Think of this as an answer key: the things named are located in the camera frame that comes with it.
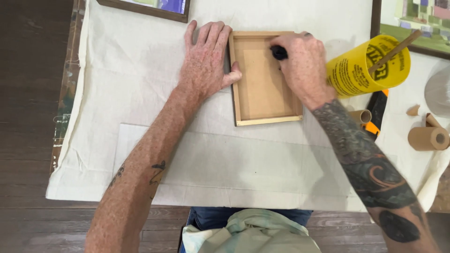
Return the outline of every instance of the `forearm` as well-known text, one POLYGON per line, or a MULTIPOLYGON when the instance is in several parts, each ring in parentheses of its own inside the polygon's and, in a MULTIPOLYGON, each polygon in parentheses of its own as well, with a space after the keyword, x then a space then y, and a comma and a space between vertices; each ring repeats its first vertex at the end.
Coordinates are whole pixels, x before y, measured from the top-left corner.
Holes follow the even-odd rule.
POLYGON ((337 99, 312 111, 351 185, 381 226, 390 252, 439 252, 417 198, 379 147, 337 99))
POLYGON ((113 177, 86 237, 86 252, 137 252, 139 233, 169 157, 199 98, 178 86, 113 177))

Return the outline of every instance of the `wooden stir stick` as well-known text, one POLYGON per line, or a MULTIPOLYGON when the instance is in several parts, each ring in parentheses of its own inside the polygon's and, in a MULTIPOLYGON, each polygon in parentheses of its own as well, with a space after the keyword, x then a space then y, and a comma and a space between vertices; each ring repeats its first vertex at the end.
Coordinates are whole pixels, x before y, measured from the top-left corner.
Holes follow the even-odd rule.
POLYGON ((389 51, 381 60, 377 61, 373 66, 369 68, 369 75, 372 75, 375 70, 379 69, 385 63, 387 63, 392 57, 402 51, 405 47, 409 46, 414 40, 422 36, 422 32, 420 30, 416 30, 411 33, 404 41, 400 42, 394 49, 389 51))

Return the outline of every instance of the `white drop cloth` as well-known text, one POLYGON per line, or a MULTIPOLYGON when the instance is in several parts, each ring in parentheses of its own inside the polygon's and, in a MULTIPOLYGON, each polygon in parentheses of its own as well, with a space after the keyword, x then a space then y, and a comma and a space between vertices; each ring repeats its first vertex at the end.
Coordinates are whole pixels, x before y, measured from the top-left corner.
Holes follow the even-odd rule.
MULTIPOLYGON (((117 170, 114 163, 123 161, 145 129, 127 124, 152 123, 177 84, 184 57, 186 24, 95 0, 87 4, 74 109, 49 199, 101 199, 117 170)), ((369 39, 371 5, 360 0, 194 0, 189 16, 199 25, 223 20, 235 31, 306 30, 325 43, 331 59, 369 39)), ((422 115, 427 112, 425 84, 449 63, 414 53, 411 60, 409 78, 390 89, 377 143, 411 187, 422 189, 419 198, 428 210, 450 152, 414 151, 406 137, 424 120, 405 112, 415 104, 422 115)), ((360 109, 367 98, 343 103, 360 109)), ((310 112, 305 110, 301 122, 235 127, 232 110, 229 88, 205 102, 154 204, 364 211, 310 112)), ((438 120, 450 127, 449 120, 438 120)))

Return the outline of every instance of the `blue jeans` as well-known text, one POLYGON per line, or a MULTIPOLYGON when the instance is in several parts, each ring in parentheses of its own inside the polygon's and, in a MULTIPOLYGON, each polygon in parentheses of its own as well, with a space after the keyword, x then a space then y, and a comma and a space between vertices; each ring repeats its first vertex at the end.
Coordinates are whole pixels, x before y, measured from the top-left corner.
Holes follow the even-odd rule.
MULTIPOLYGON (((228 218, 233 214, 244 210, 245 208, 211 208, 211 207, 191 207, 188 222, 186 225, 193 225, 199 230, 209 230, 215 228, 223 228, 228 224, 228 218)), ((313 211, 299 209, 269 209, 277 212, 291 221, 297 222, 302 226, 306 226, 313 211)), ((181 243, 180 253, 185 253, 185 246, 181 243)))

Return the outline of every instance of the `person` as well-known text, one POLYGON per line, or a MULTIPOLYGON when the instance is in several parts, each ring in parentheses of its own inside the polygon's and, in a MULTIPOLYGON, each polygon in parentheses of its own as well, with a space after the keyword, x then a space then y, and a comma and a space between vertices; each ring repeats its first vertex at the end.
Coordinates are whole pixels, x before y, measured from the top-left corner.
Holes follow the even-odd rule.
MULTIPOLYGON (((87 233, 85 252, 138 252, 140 231, 183 129, 206 98, 242 77, 237 62, 230 73, 223 72, 231 27, 209 22, 193 44, 196 26, 192 21, 184 36, 178 85, 112 179, 87 233)), ((348 180, 381 227, 388 251, 440 252, 405 178, 327 85, 323 43, 302 32, 276 37, 270 44, 286 49, 288 59, 280 66, 288 86, 323 127, 348 180)), ((183 250, 319 253, 304 227, 310 215, 307 210, 192 208, 183 250)))

